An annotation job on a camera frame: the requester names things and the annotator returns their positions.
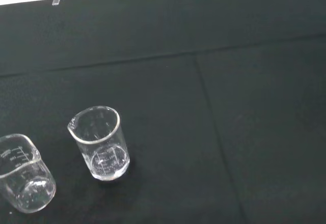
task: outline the glass beaker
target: glass beaker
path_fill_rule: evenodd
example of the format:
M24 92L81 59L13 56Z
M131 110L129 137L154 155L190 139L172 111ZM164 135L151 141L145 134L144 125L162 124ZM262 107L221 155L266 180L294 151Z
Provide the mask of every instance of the glass beaker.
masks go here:
M32 141L22 134L0 138L0 193L17 210L33 213L54 197L56 182Z
M129 166L129 154L120 126L119 114L106 106L78 113L68 125L87 167L94 178L111 181Z

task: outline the printed measurement lines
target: printed measurement lines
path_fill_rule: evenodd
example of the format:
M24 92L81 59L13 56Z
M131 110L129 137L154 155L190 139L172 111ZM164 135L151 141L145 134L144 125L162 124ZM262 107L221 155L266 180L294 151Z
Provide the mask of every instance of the printed measurement lines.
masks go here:
M25 152L22 150L22 146L19 146L18 148L15 148L15 149L12 149L11 151L16 152L16 155L10 157L10 161L13 161L13 160L15 160L15 159L19 159L19 160L21 160L21 161L28 161L28 162L30 161L30 160L28 159L28 157L27 157L27 156L29 156L29 153L25 153ZM15 165L15 167L19 167L19 166L21 166L21 164L22 164L22 163L18 163L18 164Z

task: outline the beaker rim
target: beaker rim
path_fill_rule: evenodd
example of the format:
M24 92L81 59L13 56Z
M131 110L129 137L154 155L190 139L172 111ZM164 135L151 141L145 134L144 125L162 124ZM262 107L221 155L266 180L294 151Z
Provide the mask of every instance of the beaker rim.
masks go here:
M71 124L71 123L72 123L76 118L78 118L78 117L84 115L85 113L87 113L87 112L89 112L89 111L91 111L91 110L94 110L94 109L107 109L107 110L110 110L110 111L114 112L114 114L115 114L116 117L117 117L117 123L116 123L114 129L112 130L112 132L110 132L110 133L109 133L108 135L106 135L105 137L102 137L102 138L100 138L100 139L98 139L98 140L94 140L94 141L83 140L83 139L79 138L78 136L76 136L76 134L74 133L74 131L70 128L70 124ZM101 105L100 105L100 106L89 107L89 108L87 108L87 109L82 110L82 111L79 112L77 115L75 115L75 116L71 119L71 121L69 122L69 124L68 124L68 130L69 130L70 134L72 135L72 137L73 137L77 142L79 142L79 143L81 143L81 144L98 144L98 143L104 142L104 141L108 140L109 138L111 138L111 137L116 133L116 131L118 130L119 126L120 126L120 116L119 116L118 112L117 112L114 108L111 108L111 107L108 107L108 106L101 106Z

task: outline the black fabric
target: black fabric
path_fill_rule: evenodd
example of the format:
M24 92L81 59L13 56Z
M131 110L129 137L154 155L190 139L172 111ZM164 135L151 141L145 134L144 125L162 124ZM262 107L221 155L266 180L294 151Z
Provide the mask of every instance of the black fabric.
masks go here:
M326 220L326 39L198 57L251 223Z
M0 79L0 92L0 134L30 136L58 188L33 215L0 202L2 223L243 223L190 57ZM95 104L120 112L132 157L115 184L91 176L66 128Z
M0 6L0 75L326 35L326 0L61 0Z
M326 223L326 0L0 6L0 135L31 138L50 204L0 223ZM92 178L66 128L118 110L131 155Z

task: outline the beaker base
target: beaker base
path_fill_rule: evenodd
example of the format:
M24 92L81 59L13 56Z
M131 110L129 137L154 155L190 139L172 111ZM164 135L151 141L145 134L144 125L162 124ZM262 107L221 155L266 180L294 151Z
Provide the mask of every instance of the beaker base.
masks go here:
M101 175L97 175L97 174L92 173L92 176L94 178L100 180L100 181L113 181L113 180L116 180L119 177L121 177L127 171L128 167L129 167L129 163L130 163L130 159L128 159L128 161L124 164L124 166L121 169L115 171L114 174L101 176Z
M56 193L56 184L52 179L36 177L27 183L17 196L18 210L34 213L50 203Z

